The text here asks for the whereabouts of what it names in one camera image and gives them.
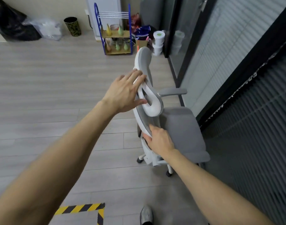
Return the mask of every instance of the warning tape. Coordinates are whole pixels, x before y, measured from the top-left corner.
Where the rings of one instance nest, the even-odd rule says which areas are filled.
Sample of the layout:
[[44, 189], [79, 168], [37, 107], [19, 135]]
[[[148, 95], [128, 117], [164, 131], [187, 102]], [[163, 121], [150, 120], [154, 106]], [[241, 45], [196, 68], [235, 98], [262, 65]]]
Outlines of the warning tape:
[[97, 225], [103, 225], [104, 208], [105, 208], [105, 203], [64, 206], [60, 207], [56, 211], [55, 215], [78, 213], [78, 212], [90, 212], [98, 210]]

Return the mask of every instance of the chair seat cushion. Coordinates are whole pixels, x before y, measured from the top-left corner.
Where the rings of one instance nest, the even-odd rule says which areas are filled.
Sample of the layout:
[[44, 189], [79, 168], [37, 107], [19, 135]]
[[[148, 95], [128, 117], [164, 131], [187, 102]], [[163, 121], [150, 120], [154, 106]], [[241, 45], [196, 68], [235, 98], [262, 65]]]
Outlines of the chair seat cushion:
[[164, 108], [161, 128], [168, 131], [174, 146], [193, 163], [207, 162], [210, 155], [192, 111], [186, 107]]

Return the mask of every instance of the shoe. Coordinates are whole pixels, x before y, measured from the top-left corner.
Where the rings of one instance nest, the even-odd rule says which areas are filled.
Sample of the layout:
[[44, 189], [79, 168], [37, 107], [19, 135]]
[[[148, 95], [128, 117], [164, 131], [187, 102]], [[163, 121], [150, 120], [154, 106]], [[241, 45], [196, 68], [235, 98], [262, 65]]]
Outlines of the shoe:
[[153, 223], [152, 209], [148, 205], [145, 205], [140, 213], [140, 224], [143, 225], [146, 222]]

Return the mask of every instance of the laminate floor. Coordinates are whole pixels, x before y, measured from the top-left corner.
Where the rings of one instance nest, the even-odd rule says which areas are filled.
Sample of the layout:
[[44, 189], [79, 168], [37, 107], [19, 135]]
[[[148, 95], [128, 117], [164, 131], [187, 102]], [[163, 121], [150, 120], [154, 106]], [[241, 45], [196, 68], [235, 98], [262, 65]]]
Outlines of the laminate floor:
[[[93, 34], [61, 41], [0, 43], [0, 194], [49, 144], [81, 120], [135, 55], [105, 56]], [[174, 87], [167, 59], [153, 57], [154, 87]], [[177, 96], [164, 105], [179, 106]], [[132, 111], [104, 130], [62, 205], [105, 202], [104, 225], [136, 225], [144, 204], [157, 224], [207, 224], [177, 174], [136, 159], [143, 153]], [[51, 224], [96, 224], [97, 212], [55, 216]]]

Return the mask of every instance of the chair caster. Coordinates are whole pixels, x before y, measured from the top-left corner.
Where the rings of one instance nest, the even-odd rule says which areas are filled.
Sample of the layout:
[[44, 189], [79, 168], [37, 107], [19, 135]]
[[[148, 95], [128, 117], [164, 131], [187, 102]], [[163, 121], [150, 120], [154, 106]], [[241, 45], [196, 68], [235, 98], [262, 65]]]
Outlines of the chair caster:
[[171, 177], [172, 174], [169, 173], [169, 170], [166, 172], [167, 177]]
[[143, 160], [141, 160], [140, 158], [137, 159], [137, 163], [141, 163], [143, 162]]

